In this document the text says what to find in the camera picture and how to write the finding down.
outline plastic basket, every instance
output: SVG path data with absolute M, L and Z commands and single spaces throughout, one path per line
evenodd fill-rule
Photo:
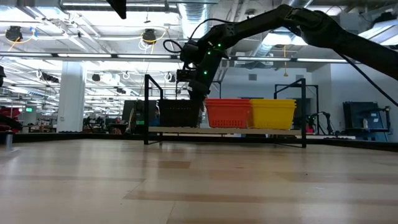
M 161 127 L 195 128 L 199 123 L 201 103 L 190 100 L 159 100 Z
M 252 126 L 249 100 L 206 99 L 211 128 L 250 128 Z
M 250 100 L 255 128 L 290 129 L 295 100 Z

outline fluorescent light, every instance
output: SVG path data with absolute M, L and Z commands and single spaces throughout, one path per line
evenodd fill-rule
M 381 43 L 381 45 L 397 45 L 398 44 L 398 35 L 391 37 L 390 39 Z
M 112 57 L 110 54 L 58 54 L 59 57 Z
M 344 59 L 298 58 L 298 62 L 347 63 Z
M 363 33 L 360 33 L 359 36 L 363 37 L 365 39 L 372 39 L 373 37 L 379 35 L 380 33 L 390 29 L 392 26 L 385 26 L 385 27 L 375 27 L 372 29 L 369 29 Z
M 65 2 L 63 3 L 64 6 L 98 6 L 98 7 L 109 7 L 108 3 L 101 3 L 101 2 Z M 134 3 L 127 3 L 127 7 L 129 6 L 137 6 L 137 7 L 164 7 L 164 4 L 134 4 Z
M 51 57 L 48 53 L 17 53 L 17 52 L 2 52 L 0 56 L 15 56 L 15 57 Z
M 287 34 L 268 34 L 262 41 L 264 45 L 289 45 L 292 43 L 292 39 Z
M 288 62 L 290 58 L 273 58 L 273 57 L 238 57 L 237 60 L 262 61 L 262 62 Z
M 8 82 L 8 83 L 12 83 L 12 84 L 16 84 L 16 82 L 8 79 L 8 78 L 3 78 L 3 81 Z
M 307 46 L 308 44 L 299 36 L 295 36 L 292 40 L 293 45 Z
M 28 94 L 29 93 L 29 91 L 27 91 L 27 90 L 25 90 L 23 88 L 15 87 L 15 86 L 9 86 L 8 89 L 13 91 L 14 93 L 22 93 L 22 94 Z
M 170 59 L 172 58 L 170 55 L 118 55 L 118 58 L 139 58 L 139 59 L 146 59 L 146 58 L 153 58 L 153 59 Z

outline shelf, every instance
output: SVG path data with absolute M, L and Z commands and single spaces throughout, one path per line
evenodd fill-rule
M 300 130 L 276 130 L 276 129 L 238 129 L 238 128 L 170 128 L 149 127 L 150 132 L 160 133 L 200 133 L 200 134 L 281 134 L 301 135 Z

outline wooden floor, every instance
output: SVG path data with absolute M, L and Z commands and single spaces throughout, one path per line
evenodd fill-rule
M 398 223 L 398 154 L 74 140 L 0 153 L 1 224 Z

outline black basket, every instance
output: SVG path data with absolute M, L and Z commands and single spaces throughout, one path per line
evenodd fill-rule
M 159 100 L 160 126 L 197 127 L 200 105 L 200 102 L 190 100 Z

